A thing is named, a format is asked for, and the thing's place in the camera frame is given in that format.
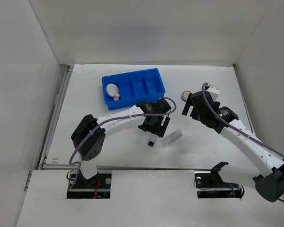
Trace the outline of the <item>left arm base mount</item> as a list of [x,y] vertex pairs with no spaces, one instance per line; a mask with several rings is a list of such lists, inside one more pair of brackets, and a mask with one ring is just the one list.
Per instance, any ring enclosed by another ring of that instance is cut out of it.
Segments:
[[71,170],[67,173],[67,199],[110,199],[112,171],[100,170],[87,180],[81,173]]

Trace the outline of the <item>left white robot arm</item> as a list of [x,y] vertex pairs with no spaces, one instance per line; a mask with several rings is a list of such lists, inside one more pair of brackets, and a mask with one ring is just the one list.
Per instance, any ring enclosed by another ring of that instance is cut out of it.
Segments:
[[124,111],[105,117],[86,115],[71,135],[75,150],[69,165],[78,168],[80,182],[85,187],[94,186],[98,170],[92,160],[100,154],[106,137],[137,127],[162,138],[170,121],[169,115],[176,108],[177,105],[171,98],[163,97],[155,103],[139,102]]

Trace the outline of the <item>beige makeup sponge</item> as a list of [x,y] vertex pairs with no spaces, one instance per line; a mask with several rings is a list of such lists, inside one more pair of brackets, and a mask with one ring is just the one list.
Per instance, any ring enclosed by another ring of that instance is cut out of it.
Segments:
[[120,94],[119,93],[115,93],[113,96],[113,100],[114,101],[118,101],[120,99]]

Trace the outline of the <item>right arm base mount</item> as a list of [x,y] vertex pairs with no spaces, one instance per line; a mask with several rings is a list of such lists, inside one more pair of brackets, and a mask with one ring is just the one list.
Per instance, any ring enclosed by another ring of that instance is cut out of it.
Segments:
[[225,182],[219,175],[219,171],[228,164],[228,162],[220,162],[210,170],[195,171],[193,184],[199,199],[242,199],[245,194],[244,187]]

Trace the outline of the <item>round beige powder puff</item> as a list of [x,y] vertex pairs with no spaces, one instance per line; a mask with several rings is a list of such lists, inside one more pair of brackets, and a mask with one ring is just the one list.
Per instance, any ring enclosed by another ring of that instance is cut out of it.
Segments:
[[106,86],[106,93],[110,96],[110,97],[114,97],[115,94],[119,94],[119,87],[116,84],[113,83],[109,83]]

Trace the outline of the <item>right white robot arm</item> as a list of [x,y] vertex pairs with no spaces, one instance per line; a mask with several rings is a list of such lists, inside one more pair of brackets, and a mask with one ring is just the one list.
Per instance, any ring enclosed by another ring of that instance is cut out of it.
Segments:
[[199,198],[210,198],[209,190],[220,193],[232,191],[233,197],[242,198],[244,187],[249,187],[269,202],[284,194],[284,155],[267,148],[228,107],[215,101],[213,92],[202,90],[189,94],[183,115],[189,115],[213,129],[235,145],[255,166],[239,168],[226,161],[216,164],[210,171],[195,173]]

